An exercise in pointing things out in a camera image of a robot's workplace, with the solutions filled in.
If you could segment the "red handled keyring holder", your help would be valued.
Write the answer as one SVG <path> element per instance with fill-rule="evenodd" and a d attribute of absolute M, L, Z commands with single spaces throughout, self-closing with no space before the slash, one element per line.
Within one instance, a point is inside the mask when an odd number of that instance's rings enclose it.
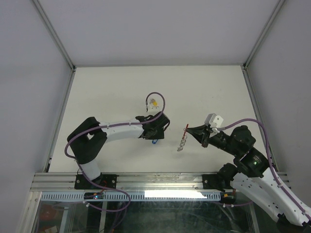
<path fill-rule="evenodd" d="M 189 127 L 189 125 L 187 124 L 186 127 L 184 128 L 184 133 L 183 133 L 183 136 L 181 138 L 180 144 L 177 148 L 177 152 L 182 151 L 184 146 L 185 146 L 185 143 L 187 141 L 187 129 L 188 129 L 188 127 Z"/>

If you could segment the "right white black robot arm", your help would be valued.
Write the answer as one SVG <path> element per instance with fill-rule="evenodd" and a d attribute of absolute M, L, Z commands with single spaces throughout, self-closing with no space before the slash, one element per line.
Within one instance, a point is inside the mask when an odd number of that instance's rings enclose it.
<path fill-rule="evenodd" d="M 236 127 L 231 135 L 214 134 L 209 126 L 187 128 L 202 147 L 212 145 L 233 155 L 233 163 L 219 171 L 217 182 L 232 187 L 265 211 L 277 223 L 280 232 L 309 233 L 311 209 L 284 183 L 270 163 L 255 147 L 255 138 L 245 125 Z"/>

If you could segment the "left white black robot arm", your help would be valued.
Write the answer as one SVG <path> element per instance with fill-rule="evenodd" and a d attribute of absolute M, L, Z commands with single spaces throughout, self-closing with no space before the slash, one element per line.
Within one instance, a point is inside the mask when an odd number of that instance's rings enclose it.
<path fill-rule="evenodd" d="M 95 117 L 83 121 L 68 137 L 65 154 L 68 148 L 82 173 L 85 174 L 85 183 L 90 188 L 98 188 L 102 183 L 96 157 L 104 144 L 123 139 L 164 139 L 164 132 L 170 125 L 169 118 L 162 112 L 155 115 L 137 116 L 125 122 L 112 124 L 100 123 Z"/>

